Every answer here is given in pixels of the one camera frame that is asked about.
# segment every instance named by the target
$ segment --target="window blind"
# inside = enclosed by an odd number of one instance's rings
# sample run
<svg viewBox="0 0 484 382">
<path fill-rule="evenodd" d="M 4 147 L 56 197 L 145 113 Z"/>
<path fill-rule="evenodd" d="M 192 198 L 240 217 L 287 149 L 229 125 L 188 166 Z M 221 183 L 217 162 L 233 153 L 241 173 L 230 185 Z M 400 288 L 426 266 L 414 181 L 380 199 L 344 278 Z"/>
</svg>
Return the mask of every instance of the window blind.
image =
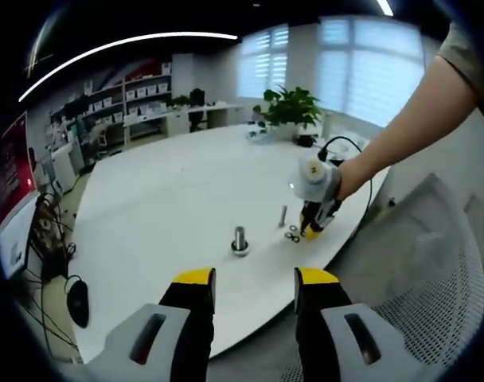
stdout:
<svg viewBox="0 0 484 382">
<path fill-rule="evenodd" d="M 424 74 L 417 28 L 393 21 L 325 19 L 318 58 L 323 107 L 385 127 Z"/>
<path fill-rule="evenodd" d="M 285 85 L 288 26 L 253 34 L 242 41 L 237 74 L 239 97 L 262 98 L 266 89 Z"/>
</svg>

